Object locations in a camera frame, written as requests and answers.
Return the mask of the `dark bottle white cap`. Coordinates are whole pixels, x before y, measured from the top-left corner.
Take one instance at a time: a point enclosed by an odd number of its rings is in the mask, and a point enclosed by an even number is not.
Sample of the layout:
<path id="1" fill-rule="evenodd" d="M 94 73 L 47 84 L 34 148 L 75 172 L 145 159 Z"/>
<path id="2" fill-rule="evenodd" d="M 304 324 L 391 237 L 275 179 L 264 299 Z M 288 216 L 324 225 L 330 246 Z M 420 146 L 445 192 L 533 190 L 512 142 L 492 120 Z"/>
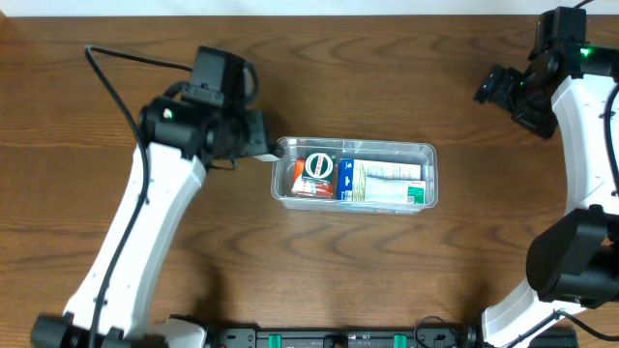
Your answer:
<path id="1" fill-rule="evenodd" d="M 263 162 L 275 162 L 275 161 L 279 161 L 280 160 L 280 156 L 279 155 L 275 155 L 275 154 L 257 155 L 257 156 L 254 156 L 254 158 L 256 160 L 260 160 L 260 161 L 263 161 Z"/>

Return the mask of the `blue illustrated box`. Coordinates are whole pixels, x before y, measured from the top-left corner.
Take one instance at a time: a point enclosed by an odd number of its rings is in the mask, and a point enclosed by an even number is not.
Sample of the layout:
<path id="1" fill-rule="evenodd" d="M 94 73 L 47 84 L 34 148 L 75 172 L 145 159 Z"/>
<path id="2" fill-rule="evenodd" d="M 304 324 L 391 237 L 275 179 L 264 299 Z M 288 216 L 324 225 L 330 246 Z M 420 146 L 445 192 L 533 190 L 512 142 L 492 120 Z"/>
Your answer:
<path id="1" fill-rule="evenodd" d="M 421 179 L 421 166 L 418 164 L 365 159 L 342 159 L 339 164 L 337 199 L 350 202 L 378 203 L 366 202 L 364 199 L 366 179 L 368 177 L 389 180 L 423 181 Z"/>

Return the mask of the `red cardboard box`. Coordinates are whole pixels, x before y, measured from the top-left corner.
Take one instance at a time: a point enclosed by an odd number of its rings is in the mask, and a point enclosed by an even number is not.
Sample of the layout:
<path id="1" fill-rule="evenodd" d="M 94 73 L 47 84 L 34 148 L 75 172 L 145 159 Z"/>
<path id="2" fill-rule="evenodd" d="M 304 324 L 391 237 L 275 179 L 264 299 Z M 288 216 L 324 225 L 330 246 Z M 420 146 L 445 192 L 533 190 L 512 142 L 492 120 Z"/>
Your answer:
<path id="1" fill-rule="evenodd" d="M 332 183 L 305 178 L 303 176 L 304 170 L 305 161 L 297 159 L 291 187 L 293 195 L 325 199 L 332 199 L 334 197 L 334 185 Z"/>

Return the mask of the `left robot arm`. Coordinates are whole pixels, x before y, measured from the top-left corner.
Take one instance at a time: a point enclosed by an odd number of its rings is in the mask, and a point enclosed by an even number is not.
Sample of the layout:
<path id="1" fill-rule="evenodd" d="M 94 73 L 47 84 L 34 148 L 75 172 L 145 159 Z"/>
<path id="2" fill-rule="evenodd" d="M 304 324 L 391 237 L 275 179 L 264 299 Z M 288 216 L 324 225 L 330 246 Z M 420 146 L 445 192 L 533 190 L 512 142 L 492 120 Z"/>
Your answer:
<path id="1" fill-rule="evenodd" d="M 120 206 L 87 277 L 62 315 L 40 315 L 35 347 L 208 347 L 205 326 L 187 316 L 150 322 L 165 256 L 215 160 L 271 159 L 264 116 L 243 104 L 153 99 Z"/>

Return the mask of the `white green box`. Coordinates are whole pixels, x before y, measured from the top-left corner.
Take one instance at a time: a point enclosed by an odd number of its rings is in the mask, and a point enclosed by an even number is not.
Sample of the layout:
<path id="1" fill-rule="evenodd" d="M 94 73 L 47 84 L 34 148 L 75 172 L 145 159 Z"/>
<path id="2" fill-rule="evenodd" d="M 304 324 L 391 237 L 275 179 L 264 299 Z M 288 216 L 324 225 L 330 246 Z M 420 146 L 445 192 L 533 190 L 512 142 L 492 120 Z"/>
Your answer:
<path id="1" fill-rule="evenodd" d="M 368 177 L 364 199 L 366 202 L 424 205 L 426 203 L 426 188 L 425 181 Z"/>

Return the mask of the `green square box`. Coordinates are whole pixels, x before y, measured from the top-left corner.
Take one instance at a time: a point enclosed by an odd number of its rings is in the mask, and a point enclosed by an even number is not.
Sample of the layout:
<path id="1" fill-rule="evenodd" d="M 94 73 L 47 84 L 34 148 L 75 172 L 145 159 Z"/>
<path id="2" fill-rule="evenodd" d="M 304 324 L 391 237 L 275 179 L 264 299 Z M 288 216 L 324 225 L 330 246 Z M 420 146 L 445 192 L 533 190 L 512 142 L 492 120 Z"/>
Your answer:
<path id="1" fill-rule="evenodd" d="M 332 153 L 308 151 L 302 177 L 331 185 L 334 181 L 337 157 Z"/>

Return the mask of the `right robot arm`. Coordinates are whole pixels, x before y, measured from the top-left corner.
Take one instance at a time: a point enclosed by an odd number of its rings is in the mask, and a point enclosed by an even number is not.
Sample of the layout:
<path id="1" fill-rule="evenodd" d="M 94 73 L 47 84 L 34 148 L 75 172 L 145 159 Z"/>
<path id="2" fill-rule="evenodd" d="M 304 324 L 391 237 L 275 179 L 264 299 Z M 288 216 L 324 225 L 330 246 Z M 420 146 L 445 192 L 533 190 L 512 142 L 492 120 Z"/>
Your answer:
<path id="1" fill-rule="evenodd" d="M 525 279 L 482 314 L 489 347 L 529 347 L 562 319 L 618 300 L 618 52 L 552 40 L 525 72 L 493 67 L 476 95 L 542 138 L 558 131 L 565 215 L 527 251 Z"/>

